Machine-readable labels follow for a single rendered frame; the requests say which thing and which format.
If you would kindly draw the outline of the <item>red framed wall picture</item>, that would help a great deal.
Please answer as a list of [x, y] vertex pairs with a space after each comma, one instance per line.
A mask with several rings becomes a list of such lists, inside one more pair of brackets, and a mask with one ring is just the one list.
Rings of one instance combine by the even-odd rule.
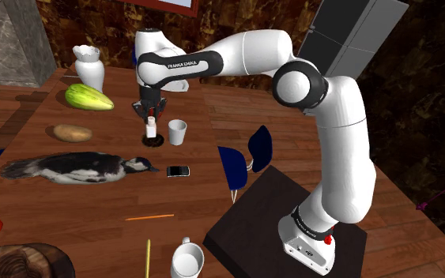
[[169, 13], [177, 13], [189, 17], [198, 14], [199, 0], [119, 0], [131, 4], [157, 9]]

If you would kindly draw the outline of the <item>blue chair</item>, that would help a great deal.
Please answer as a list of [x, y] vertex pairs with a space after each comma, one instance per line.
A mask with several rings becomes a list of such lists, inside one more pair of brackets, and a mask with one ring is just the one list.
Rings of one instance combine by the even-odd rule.
[[247, 184], [247, 164], [241, 152], [234, 148], [218, 146], [228, 187], [232, 195], [232, 203], [236, 202], [238, 190]]
[[248, 150], [252, 157], [251, 170], [259, 172], [273, 158], [273, 140], [266, 126], [261, 125], [248, 141]]

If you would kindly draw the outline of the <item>white mug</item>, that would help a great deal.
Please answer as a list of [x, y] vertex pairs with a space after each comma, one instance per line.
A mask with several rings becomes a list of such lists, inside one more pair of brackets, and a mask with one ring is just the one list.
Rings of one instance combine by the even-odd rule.
[[171, 278], [198, 278], [204, 263], [202, 248], [184, 237], [172, 256]]

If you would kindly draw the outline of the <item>white vase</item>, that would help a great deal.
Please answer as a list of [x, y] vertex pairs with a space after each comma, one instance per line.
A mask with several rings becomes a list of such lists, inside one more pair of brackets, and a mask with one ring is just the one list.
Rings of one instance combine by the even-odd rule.
[[97, 47], [80, 45], [73, 47], [73, 53], [77, 58], [75, 70], [82, 83], [103, 92], [105, 69], [100, 61], [100, 50]]

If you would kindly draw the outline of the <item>grey cabinet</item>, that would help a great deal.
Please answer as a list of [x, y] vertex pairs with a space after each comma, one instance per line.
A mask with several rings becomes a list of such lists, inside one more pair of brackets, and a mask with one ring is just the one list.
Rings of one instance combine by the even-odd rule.
[[326, 77], [356, 79], [408, 8], [400, 0], [322, 0], [298, 56]]

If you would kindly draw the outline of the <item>green squash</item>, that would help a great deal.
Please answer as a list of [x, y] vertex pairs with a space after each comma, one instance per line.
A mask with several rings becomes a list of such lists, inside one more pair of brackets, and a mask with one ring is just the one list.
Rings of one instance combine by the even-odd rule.
[[102, 92], [83, 84], [72, 84], [65, 91], [66, 102], [89, 111], [110, 111], [114, 103]]

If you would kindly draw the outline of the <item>wooden table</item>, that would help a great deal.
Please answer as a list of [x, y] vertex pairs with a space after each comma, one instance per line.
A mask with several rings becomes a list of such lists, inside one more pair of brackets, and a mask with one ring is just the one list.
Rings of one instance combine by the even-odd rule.
[[[145, 127], [131, 104], [138, 85], [131, 69], [109, 67], [104, 92], [112, 111], [70, 107], [63, 93], [71, 82], [58, 69], [40, 89], [0, 88], [0, 169], [9, 162], [59, 154], [98, 151], [124, 158], [143, 156], [158, 172], [129, 175], [99, 185], [59, 185], [43, 178], [9, 180], [0, 176], [0, 246], [43, 242], [67, 253], [77, 278], [142, 278], [146, 241], [151, 240], [149, 275], [168, 278], [172, 255], [184, 237], [201, 243], [231, 206], [230, 193], [210, 121], [216, 107], [226, 119], [251, 98], [246, 89], [192, 81], [188, 92], [168, 93], [158, 127], [166, 133], [175, 118], [187, 123], [184, 142], [147, 148]], [[88, 141], [70, 143], [53, 133], [59, 124], [92, 131]], [[168, 177], [169, 166], [188, 166], [189, 177]], [[174, 214], [174, 217], [125, 221]]]

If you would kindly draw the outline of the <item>brown potato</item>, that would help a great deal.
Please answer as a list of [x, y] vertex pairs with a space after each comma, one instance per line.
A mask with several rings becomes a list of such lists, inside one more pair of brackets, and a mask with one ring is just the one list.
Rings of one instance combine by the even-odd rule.
[[88, 128], [75, 125], [59, 124], [53, 129], [54, 135], [61, 141], [78, 143], [92, 138], [92, 131]]

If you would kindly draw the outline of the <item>dark round coaster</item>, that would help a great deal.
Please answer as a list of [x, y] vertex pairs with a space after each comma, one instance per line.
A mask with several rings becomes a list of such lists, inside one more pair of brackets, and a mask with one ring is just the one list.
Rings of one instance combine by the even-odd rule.
[[161, 134], [157, 134], [155, 137], [147, 137], [144, 134], [142, 136], [141, 142], [146, 147], [158, 148], [164, 143], [164, 137]]

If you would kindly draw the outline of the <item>black phone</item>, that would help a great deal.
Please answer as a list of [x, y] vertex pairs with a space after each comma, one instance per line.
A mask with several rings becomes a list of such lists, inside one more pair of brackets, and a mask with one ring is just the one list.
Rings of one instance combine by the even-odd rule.
[[188, 166], [169, 166], [166, 173], [168, 177], [189, 177], [190, 168]]

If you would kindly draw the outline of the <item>dark robot stand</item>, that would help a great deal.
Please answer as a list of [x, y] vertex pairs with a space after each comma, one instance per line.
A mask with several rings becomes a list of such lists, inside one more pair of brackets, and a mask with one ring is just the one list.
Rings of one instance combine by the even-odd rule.
[[334, 227], [336, 257], [325, 276], [284, 251], [278, 222], [309, 195], [269, 166], [208, 231], [203, 245], [235, 278], [361, 278], [367, 233], [356, 225]]

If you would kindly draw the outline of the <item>orange pencil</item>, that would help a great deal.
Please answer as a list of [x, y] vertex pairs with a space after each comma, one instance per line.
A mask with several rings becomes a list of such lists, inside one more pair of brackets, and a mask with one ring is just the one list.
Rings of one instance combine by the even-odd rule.
[[152, 215], [152, 216], [139, 216], [139, 217], [131, 217], [126, 218], [125, 221], [135, 221], [135, 220], [153, 220], [153, 219], [162, 219], [174, 217], [174, 214], [162, 214], [162, 215]]

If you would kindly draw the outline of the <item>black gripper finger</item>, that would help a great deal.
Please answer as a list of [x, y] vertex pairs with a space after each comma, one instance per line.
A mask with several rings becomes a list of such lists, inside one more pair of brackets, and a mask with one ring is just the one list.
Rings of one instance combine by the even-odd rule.
[[132, 108], [136, 112], [136, 114], [141, 117], [145, 124], [148, 123], [149, 117], [149, 101], [148, 100], [139, 100], [137, 102], [132, 103]]
[[167, 104], [167, 100], [161, 99], [160, 102], [157, 104], [157, 106], [153, 109], [153, 117], [155, 118], [156, 121], [163, 114], [166, 104]]

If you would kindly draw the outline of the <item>grey marble block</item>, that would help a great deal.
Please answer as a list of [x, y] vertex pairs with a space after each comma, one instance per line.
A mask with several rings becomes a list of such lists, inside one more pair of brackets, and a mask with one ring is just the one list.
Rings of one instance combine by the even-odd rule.
[[55, 71], [36, 0], [0, 0], [0, 85], [39, 88]]

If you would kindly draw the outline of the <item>brown wooden stump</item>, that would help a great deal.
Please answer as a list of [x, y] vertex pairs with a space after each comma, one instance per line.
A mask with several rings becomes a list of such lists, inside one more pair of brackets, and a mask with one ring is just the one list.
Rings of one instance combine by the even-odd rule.
[[0, 278], [76, 278], [69, 256], [46, 243], [0, 246]]

